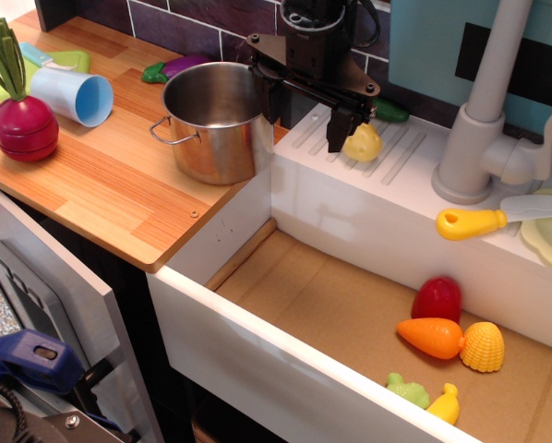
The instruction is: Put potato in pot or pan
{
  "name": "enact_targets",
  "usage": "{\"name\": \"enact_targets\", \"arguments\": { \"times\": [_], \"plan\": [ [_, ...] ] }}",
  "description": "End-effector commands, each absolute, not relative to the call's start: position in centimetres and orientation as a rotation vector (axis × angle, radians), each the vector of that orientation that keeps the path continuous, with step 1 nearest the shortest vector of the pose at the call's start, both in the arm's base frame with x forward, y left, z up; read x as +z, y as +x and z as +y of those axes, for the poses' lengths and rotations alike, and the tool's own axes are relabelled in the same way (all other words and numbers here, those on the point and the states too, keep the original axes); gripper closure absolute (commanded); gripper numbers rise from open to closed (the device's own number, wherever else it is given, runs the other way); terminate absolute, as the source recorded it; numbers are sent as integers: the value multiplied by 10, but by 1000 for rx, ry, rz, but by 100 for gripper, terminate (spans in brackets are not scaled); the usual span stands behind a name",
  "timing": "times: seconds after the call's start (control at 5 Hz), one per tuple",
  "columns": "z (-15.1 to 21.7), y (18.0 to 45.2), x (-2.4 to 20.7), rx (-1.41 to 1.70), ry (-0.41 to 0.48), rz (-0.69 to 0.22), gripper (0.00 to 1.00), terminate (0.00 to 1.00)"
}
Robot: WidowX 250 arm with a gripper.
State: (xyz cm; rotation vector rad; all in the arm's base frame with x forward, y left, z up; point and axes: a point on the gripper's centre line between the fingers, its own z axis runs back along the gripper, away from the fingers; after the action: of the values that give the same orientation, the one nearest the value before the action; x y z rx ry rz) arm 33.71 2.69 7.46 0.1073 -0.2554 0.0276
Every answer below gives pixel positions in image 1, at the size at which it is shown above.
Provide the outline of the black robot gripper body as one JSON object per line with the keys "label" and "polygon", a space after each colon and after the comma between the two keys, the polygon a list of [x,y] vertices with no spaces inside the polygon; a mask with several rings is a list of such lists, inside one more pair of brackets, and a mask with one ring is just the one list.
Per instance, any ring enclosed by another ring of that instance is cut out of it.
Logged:
{"label": "black robot gripper body", "polygon": [[355,62],[351,49],[329,38],[253,33],[246,43],[254,65],[269,82],[332,109],[372,109],[379,85]]}

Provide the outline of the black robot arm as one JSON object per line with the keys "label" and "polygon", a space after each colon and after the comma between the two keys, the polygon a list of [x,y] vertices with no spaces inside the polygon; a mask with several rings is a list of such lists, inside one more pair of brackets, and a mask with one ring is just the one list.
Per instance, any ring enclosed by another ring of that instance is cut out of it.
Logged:
{"label": "black robot arm", "polygon": [[[374,31],[357,43],[354,26],[360,4],[372,18]],[[375,112],[380,86],[355,62],[352,50],[378,39],[378,13],[368,1],[282,1],[279,16],[281,35],[246,37],[260,109],[275,123],[292,92],[328,106],[329,151],[339,152]]]}

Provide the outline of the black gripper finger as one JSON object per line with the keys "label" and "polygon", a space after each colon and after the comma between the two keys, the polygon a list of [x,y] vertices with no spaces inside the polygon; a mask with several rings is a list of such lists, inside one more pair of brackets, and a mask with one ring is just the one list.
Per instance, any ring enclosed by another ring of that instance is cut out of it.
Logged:
{"label": "black gripper finger", "polygon": [[351,108],[338,105],[330,111],[327,125],[328,152],[341,152],[346,139],[363,123],[368,123],[372,115],[372,106]]}
{"label": "black gripper finger", "polygon": [[254,85],[261,112],[271,125],[275,124],[281,118],[285,105],[286,90],[283,84],[277,79],[255,73]]}

